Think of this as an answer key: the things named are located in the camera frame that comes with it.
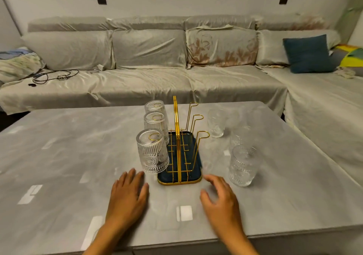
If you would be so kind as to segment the person's right hand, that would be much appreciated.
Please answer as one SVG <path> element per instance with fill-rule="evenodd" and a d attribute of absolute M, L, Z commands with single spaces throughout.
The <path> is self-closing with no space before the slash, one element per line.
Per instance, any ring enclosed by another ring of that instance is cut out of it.
<path fill-rule="evenodd" d="M 227 230 L 243 230 L 238 200 L 224 178 L 216 175 L 203 175 L 216 190 L 217 199 L 209 210 L 204 210 L 207 219 L 220 238 L 220 233 Z"/>

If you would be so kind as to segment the person's left hand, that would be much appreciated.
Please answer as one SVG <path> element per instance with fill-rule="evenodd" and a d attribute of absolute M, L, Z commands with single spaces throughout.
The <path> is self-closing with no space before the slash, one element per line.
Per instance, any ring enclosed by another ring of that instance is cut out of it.
<path fill-rule="evenodd" d="M 118 197 L 109 201 L 105 222 L 108 220 L 119 224 L 133 226 L 142 216 L 146 208 L 140 206 L 140 190 L 144 182 L 144 171 L 136 172 L 134 183 L 137 186 L 136 192 L 126 190 L 126 175 L 129 171 L 125 171 L 117 179 Z"/>

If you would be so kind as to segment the person's left forearm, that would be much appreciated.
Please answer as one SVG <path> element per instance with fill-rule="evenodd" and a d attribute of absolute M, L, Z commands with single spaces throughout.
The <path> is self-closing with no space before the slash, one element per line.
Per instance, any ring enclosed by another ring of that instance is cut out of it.
<path fill-rule="evenodd" d="M 111 255 L 130 226 L 108 220 L 99 229 L 94 241 L 82 255 Z"/>

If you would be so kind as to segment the person's right forearm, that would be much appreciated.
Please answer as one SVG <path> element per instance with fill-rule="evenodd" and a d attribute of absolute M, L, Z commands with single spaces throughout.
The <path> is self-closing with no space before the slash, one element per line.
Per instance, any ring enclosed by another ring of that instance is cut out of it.
<path fill-rule="evenodd" d="M 220 239 L 231 255 L 259 255 L 243 230 L 227 230 L 220 233 Z"/>

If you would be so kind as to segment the clear embossed drinking glass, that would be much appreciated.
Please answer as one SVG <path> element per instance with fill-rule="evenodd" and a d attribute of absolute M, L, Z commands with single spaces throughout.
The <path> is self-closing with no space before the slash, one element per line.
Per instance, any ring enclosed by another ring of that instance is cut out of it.
<path fill-rule="evenodd" d="M 164 134 L 159 129 L 149 128 L 136 137 L 139 159 L 144 171 L 161 173 L 170 163 Z"/>
<path fill-rule="evenodd" d="M 230 152 L 237 145 L 243 145 L 247 148 L 251 148 L 254 145 L 253 130 L 251 126 L 239 125 L 231 129 L 230 133 Z"/>
<path fill-rule="evenodd" d="M 164 115 L 165 121 L 168 124 L 168 115 L 166 112 L 165 104 L 161 100 L 149 101 L 144 105 L 145 113 L 162 113 Z"/>
<path fill-rule="evenodd" d="M 169 144 L 168 120 L 161 112 L 151 112 L 144 115 L 144 129 L 158 129 L 163 133 L 166 145 Z"/>
<path fill-rule="evenodd" d="M 231 151 L 229 180 L 239 187 L 247 187 L 255 178 L 259 166 L 257 150 L 254 147 L 238 144 Z"/>
<path fill-rule="evenodd" d="M 208 111 L 208 129 L 212 138 L 221 138 L 224 135 L 226 125 L 226 112 L 222 109 Z"/>

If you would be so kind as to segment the blue tray with gold rim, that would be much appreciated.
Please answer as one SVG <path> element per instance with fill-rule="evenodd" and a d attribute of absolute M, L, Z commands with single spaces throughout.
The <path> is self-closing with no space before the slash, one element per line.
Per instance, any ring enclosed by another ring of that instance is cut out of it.
<path fill-rule="evenodd" d="M 169 131 L 167 145 L 169 165 L 157 174 L 157 181 L 164 186 L 178 184 L 195 184 L 202 179 L 202 162 L 200 159 L 197 140 L 191 132 L 180 132 L 181 163 L 178 163 L 176 132 Z"/>

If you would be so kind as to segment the grey covered corner sofa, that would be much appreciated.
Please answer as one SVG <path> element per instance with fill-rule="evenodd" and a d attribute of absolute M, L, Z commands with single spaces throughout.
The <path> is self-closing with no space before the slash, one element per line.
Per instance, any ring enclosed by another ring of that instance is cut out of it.
<path fill-rule="evenodd" d="M 28 32 L 112 31 L 131 29 L 188 29 L 232 25 L 257 31 L 330 29 L 323 18 L 294 14 L 264 16 L 198 15 L 105 17 L 52 17 L 28 24 Z M 67 80 L 34 75 L 0 86 L 0 109 L 8 115 L 41 109 L 136 106 L 151 100 L 189 104 L 261 101 L 304 134 L 353 180 L 363 186 L 363 78 L 347 67 L 337 72 L 293 74 L 290 66 L 104 69 L 70 71 Z"/>

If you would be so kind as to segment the plain grey back cushion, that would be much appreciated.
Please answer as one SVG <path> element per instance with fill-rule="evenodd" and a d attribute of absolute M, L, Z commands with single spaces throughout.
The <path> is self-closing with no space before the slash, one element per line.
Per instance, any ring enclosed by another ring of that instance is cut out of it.
<path fill-rule="evenodd" d="M 256 65 L 268 67 L 272 65 L 288 66 L 288 58 L 284 49 L 285 38 L 307 38 L 326 35 L 328 50 L 341 41 L 339 33 L 331 29 L 318 29 L 306 31 L 270 31 L 263 29 L 257 31 L 258 52 Z"/>
<path fill-rule="evenodd" d="M 50 70 L 115 68 L 112 31 L 32 32 L 21 39 Z"/>
<path fill-rule="evenodd" d="M 181 29 L 115 30 L 116 69 L 187 67 L 185 31 Z"/>

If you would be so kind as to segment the floral print back cushion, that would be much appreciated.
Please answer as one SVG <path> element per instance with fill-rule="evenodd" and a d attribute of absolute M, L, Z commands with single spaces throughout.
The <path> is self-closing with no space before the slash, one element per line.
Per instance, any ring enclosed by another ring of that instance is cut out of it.
<path fill-rule="evenodd" d="M 252 29 L 200 26 L 186 30 L 185 36 L 192 67 L 253 65 L 257 58 L 259 41 Z"/>

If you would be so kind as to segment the patterned folded quilt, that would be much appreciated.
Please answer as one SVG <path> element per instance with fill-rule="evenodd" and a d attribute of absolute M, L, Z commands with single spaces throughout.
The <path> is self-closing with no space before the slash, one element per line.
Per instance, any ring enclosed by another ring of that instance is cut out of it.
<path fill-rule="evenodd" d="M 46 66 L 39 55 L 27 47 L 0 52 L 0 86 L 36 74 Z"/>

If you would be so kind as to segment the dark blue throw pillow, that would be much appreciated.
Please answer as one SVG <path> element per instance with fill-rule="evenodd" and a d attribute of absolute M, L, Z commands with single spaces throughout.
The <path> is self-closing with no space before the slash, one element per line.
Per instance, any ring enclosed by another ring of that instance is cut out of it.
<path fill-rule="evenodd" d="M 331 73 L 336 70 L 329 56 L 326 34 L 306 38 L 284 38 L 283 46 L 293 74 Z"/>

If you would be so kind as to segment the yellow and green cloth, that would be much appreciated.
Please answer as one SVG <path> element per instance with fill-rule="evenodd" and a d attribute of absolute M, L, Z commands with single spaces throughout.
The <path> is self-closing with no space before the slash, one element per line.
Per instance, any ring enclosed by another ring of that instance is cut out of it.
<path fill-rule="evenodd" d="M 363 47 L 339 44 L 331 50 L 330 58 L 337 67 L 363 67 Z"/>

